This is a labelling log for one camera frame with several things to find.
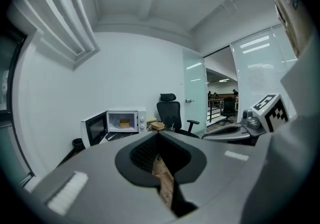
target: glass door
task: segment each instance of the glass door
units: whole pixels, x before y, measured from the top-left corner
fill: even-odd
[[[19,53],[26,36],[8,21],[0,30],[0,168],[8,180],[23,186],[32,176],[24,158],[12,114],[12,84]]]
[[[194,120],[200,124],[194,124],[192,133],[202,136],[207,127],[208,88],[205,59],[196,53],[183,49],[184,71],[184,128],[188,130],[187,120]]]

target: office chair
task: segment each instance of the office chair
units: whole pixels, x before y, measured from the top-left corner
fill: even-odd
[[[181,129],[181,117],[180,117],[180,103],[174,101],[176,96],[173,93],[160,94],[160,100],[156,104],[161,121],[165,124],[167,128],[174,127],[174,132],[194,138],[199,137],[191,133],[192,127],[194,124],[200,124],[198,121],[187,120],[190,123],[188,131]]]
[[[233,117],[236,114],[236,102],[232,97],[225,98],[223,102],[223,111],[220,113],[221,116],[226,117],[223,125],[225,125],[227,122],[233,124],[234,121],[232,121],[230,117]]]

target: window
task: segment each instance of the window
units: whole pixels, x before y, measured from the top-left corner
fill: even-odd
[[[12,114],[12,85],[26,36],[5,21],[0,31],[0,167],[8,180],[24,185],[33,173],[20,148]]]

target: microwave oven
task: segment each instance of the microwave oven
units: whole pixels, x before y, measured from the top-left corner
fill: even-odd
[[[125,127],[120,121],[126,121]],[[99,144],[110,133],[147,131],[147,112],[143,107],[115,107],[81,121],[81,138],[85,148]]]
[[[106,111],[109,133],[142,133],[147,131],[147,112],[143,107],[115,107]],[[128,127],[120,127],[120,121],[129,121]]]

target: chair headrest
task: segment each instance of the chair headrest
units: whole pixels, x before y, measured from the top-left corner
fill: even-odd
[[[160,93],[160,101],[162,102],[172,102],[176,98],[176,95],[174,95],[173,93]]]

